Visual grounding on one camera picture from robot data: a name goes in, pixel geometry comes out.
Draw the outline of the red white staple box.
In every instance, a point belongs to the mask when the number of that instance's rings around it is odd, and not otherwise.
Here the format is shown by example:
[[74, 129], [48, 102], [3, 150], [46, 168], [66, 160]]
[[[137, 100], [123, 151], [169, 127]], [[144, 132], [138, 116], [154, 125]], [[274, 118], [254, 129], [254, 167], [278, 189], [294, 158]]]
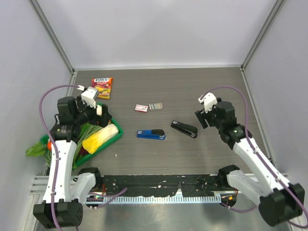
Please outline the red white staple box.
[[147, 111], [148, 111], [148, 106], [147, 106], [147, 105], [140, 105], [140, 104], [137, 104], [137, 105], [135, 106], [135, 111], [147, 113]]

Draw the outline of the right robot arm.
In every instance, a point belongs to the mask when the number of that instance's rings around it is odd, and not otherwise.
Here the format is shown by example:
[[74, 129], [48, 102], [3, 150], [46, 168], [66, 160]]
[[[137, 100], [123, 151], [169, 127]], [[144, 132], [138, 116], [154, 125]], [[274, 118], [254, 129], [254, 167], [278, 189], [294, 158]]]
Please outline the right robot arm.
[[238, 167], [227, 166], [219, 170], [218, 186], [223, 190], [233, 187], [243, 193], [272, 227], [301, 216], [304, 188], [299, 183], [292, 184], [263, 155], [245, 126], [237, 122], [232, 103], [217, 98], [204, 98], [199, 103], [203, 109], [195, 115], [202, 127], [215, 127], [222, 141], [245, 161], [256, 177], [253, 180]]

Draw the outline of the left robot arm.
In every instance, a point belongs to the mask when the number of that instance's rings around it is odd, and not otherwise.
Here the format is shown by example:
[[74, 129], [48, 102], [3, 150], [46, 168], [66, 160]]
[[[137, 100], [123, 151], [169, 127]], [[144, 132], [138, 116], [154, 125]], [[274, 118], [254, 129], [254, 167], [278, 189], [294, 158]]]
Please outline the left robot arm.
[[80, 96], [64, 97], [57, 102], [58, 114], [48, 136], [51, 140], [51, 165], [42, 202], [34, 205], [33, 214], [47, 229], [78, 227], [83, 218], [83, 205], [90, 191], [102, 188], [97, 168], [81, 173], [72, 186], [72, 168], [77, 142], [84, 124], [104, 128], [112, 116], [106, 104], [87, 104]]

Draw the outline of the black stapler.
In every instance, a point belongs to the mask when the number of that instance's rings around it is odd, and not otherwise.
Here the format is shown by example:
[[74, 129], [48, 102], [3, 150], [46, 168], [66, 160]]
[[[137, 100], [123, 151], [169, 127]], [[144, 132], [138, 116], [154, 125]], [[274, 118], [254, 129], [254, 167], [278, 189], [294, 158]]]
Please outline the black stapler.
[[184, 124], [179, 121], [173, 120], [170, 124], [170, 127], [191, 138], [197, 138], [198, 129], [192, 125]]

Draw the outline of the silver staple strips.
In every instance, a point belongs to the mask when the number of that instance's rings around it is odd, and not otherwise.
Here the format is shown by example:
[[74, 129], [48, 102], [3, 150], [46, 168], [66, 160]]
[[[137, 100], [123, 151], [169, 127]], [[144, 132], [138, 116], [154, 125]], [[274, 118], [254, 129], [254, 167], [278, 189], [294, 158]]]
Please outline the silver staple strips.
[[150, 110], [161, 110], [163, 109], [162, 103], [151, 103], [149, 104]]

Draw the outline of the blue stapler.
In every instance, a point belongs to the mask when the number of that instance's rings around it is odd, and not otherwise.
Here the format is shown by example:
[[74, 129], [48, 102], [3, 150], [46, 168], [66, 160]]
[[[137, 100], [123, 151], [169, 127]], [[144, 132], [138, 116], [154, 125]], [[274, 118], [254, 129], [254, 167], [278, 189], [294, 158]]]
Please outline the blue stapler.
[[138, 130], [136, 136], [137, 138], [152, 140], [164, 140], [166, 138], [165, 132], [162, 129]]

